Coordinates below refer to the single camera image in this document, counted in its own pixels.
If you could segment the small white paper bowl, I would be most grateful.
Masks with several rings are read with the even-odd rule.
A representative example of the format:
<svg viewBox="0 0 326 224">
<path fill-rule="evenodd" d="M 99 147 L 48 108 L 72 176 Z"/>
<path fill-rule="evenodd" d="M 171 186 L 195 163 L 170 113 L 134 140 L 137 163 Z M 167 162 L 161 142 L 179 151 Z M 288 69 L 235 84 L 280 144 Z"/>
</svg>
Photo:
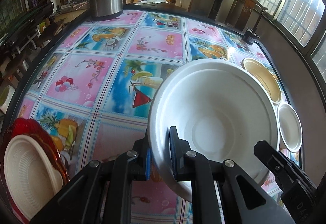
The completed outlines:
<svg viewBox="0 0 326 224">
<path fill-rule="evenodd" d="M 298 152 L 302 146 L 302 125 L 297 112 L 288 104 L 277 107 L 277 118 L 280 129 L 280 148 L 291 153 Z"/>
</svg>

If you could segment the beige ribbed plastic bowl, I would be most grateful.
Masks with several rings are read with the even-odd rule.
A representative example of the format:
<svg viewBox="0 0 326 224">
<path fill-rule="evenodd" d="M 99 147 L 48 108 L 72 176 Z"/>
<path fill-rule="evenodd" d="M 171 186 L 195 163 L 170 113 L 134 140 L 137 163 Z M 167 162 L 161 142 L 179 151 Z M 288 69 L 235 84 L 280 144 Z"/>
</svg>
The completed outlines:
<svg viewBox="0 0 326 224">
<path fill-rule="evenodd" d="M 63 179 L 32 137 L 18 135 L 4 153 L 4 176 L 19 211 L 31 220 L 63 187 Z"/>
</svg>

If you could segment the red glass flower plate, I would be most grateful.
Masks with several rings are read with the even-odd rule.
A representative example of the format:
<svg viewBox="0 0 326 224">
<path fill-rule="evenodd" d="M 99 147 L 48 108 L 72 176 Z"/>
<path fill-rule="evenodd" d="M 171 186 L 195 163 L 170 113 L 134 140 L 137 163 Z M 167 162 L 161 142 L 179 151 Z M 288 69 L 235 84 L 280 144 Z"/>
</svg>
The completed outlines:
<svg viewBox="0 0 326 224">
<path fill-rule="evenodd" d="M 58 172 L 58 175 L 62 181 L 62 183 L 59 185 L 59 188 L 62 188 L 65 184 L 67 184 L 70 179 L 57 146 L 55 145 L 51 136 L 40 126 L 36 120 L 17 118 L 14 121 L 13 125 L 2 130 L 1 182 L 3 184 L 3 189 L 6 191 L 6 195 L 11 205 L 13 215 L 21 223 L 29 223 L 30 219 L 24 216 L 22 210 L 18 208 L 17 203 L 13 200 L 9 192 L 4 174 L 4 155 L 6 147 L 12 138 L 21 134 L 34 139 L 40 145 L 41 149 L 45 152 L 45 155 L 49 159 L 50 164 L 52 165 L 53 169 Z"/>
</svg>

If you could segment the large white paper bowl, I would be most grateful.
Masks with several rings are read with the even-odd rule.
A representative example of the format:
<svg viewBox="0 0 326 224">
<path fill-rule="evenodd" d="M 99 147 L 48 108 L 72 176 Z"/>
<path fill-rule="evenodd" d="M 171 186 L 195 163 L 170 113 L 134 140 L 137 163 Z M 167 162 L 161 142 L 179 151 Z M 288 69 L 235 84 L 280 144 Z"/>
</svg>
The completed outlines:
<svg viewBox="0 0 326 224">
<path fill-rule="evenodd" d="M 148 117 L 148 138 L 157 171 L 178 196 L 191 201 L 191 183 L 172 172 L 169 129 L 209 160 L 237 163 L 256 183 L 269 171 L 254 155 L 264 140 L 279 147 L 273 103 L 262 85 L 240 66 L 198 59 L 174 70 L 158 87 Z"/>
</svg>

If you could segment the colourful patterned tablecloth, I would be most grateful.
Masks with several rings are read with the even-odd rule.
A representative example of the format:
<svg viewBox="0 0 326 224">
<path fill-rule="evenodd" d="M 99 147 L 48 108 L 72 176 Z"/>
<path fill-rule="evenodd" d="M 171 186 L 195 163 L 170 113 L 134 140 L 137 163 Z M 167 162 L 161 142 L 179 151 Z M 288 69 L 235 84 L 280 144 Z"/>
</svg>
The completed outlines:
<svg viewBox="0 0 326 224">
<path fill-rule="evenodd" d="M 245 58 L 273 67 L 258 44 L 229 30 L 164 13 L 125 10 L 87 20 L 37 72 L 19 116 L 50 135 L 73 177 L 91 159 L 115 159 L 144 136 L 151 100 L 170 73 L 192 60 Z"/>
</svg>

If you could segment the white cylindrical cup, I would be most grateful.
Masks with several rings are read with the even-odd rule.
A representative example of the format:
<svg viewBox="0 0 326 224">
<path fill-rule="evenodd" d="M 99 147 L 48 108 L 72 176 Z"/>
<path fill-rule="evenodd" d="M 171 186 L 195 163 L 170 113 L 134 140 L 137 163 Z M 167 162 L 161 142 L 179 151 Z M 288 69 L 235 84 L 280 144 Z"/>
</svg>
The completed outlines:
<svg viewBox="0 0 326 224">
<path fill-rule="evenodd" d="M 6 86 L 0 96 L 0 109 L 6 114 L 11 99 L 15 93 L 15 89 L 12 86 Z"/>
</svg>

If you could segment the wooden stool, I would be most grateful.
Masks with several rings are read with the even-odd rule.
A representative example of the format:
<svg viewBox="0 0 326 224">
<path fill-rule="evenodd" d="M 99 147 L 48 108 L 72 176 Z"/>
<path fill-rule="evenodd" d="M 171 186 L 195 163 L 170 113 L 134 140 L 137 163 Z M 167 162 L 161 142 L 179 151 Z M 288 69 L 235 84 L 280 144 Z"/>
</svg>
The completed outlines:
<svg viewBox="0 0 326 224">
<path fill-rule="evenodd" d="M 28 55 L 26 52 L 18 54 L 7 64 L 4 73 L 1 73 L 1 80 L 8 80 L 11 76 L 13 76 L 18 82 L 20 82 L 22 79 L 20 75 L 23 76 L 26 73 L 26 69 L 23 65 L 26 60 L 28 60 Z"/>
</svg>

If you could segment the small black round device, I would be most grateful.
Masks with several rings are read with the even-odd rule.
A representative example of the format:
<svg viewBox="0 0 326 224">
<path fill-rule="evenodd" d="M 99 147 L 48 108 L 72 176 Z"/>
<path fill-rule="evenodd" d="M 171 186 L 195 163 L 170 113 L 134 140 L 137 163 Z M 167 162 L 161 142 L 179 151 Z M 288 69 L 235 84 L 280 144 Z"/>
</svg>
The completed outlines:
<svg viewBox="0 0 326 224">
<path fill-rule="evenodd" d="M 260 36 L 253 29 L 247 28 L 242 36 L 242 41 L 248 45 L 253 45 L 259 38 Z"/>
</svg>

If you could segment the wooden chair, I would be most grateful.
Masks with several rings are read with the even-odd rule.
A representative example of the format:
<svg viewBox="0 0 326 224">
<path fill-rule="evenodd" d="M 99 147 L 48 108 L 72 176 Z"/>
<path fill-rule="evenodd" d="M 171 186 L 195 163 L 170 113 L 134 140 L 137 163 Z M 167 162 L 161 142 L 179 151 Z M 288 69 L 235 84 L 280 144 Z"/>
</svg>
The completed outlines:
<svg viewBox="0 0 326 224">
<path fill-rule="evenodd" d="M 231 8 L 229 10 L 229 13 L 227 15 L 227 18 L 225 19 L 224 23 L 228 26 L 231 26 L 231 18 L 233 13 L 235 12 L 235 7 L 237 5 L 239 0 L 234 0 L 231 4 Z M 239 31 L 242 31 L 245 26 L 247 25 L 247 22 L 251 16 L 251 13 L 254 11 L 254 8 L 258 6 L 260 8 L 259 16 L 256 20 L 256 23 L 254 24 L 251 31 L 256 32 L 258 28 L 258 24 L 263 16 L 263 14 L 268 10 L 267 7 L 263 6 L 258 2 L 258 0 L 244 0 L 243 8 L 240 12 L 240 15 L 238 17 L 238 20 L 236 21 L 235 25 L 233 27 Z"/>
</svg>

